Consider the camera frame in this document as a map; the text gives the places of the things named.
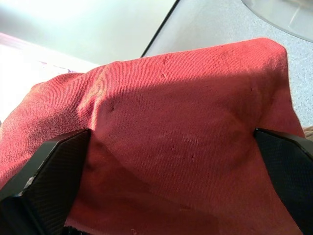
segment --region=white wall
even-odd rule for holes
[[[1,0],[0,32],[95,64],[140,57],[175,0]]]

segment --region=red towel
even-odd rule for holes
[[[0,188],[44,141],[90,128],[67,224],[94,235],[300,235],[256,127],[304,136],[286,51],[271,40],[114,62],[33,87],[0,129]]]

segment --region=gray countertop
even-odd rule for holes
[[[303,126],[313,125],[313,43],[259,19],[240,0],[180,0],[147,56],[259,37],[287,49],[294,109]]]

